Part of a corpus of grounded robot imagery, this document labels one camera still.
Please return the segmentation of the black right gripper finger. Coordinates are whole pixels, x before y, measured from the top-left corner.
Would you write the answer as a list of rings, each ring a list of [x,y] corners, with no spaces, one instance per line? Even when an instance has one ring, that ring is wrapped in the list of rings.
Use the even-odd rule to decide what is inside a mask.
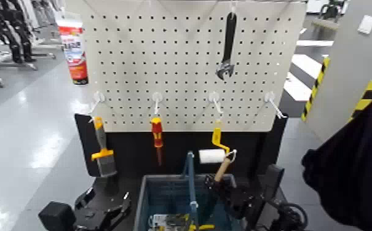
[[[235,177],[233,175],[225,175],[220,182],[221,195],[234,195],[237,193]]]
[[[204,183],[208,190],[209,199],[216,202],[221,195],[221,185],[219,182],[215,181],[215,175],[206,174]]]

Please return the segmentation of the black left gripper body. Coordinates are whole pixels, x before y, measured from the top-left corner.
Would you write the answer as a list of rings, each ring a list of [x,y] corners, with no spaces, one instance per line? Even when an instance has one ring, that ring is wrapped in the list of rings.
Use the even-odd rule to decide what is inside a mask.
[[[106,230],[109,225],[108,211],[94,208],[75,210],[75,228],[82,230]]]

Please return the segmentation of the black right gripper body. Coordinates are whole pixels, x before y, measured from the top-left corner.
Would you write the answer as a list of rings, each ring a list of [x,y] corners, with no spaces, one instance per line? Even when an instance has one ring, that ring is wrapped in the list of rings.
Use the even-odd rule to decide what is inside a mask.
[[[236,219],[254,220],[258,216],[258,190],[238,186],[229,189],[226,195],[226,212]]]

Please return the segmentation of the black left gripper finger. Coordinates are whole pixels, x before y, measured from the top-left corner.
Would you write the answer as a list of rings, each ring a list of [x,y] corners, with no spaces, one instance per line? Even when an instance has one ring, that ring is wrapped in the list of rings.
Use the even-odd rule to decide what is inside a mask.
[[[110,227],[116,227],[122,222],[131,212],[132,199],[130,192],[126,192],[123,196],[122,204],[111,208],[107,211],[107,218],[109,220]]]
[[[90,187],[76,199],[75,207],[86,207],[94,197],[95,190],[93,187]]]

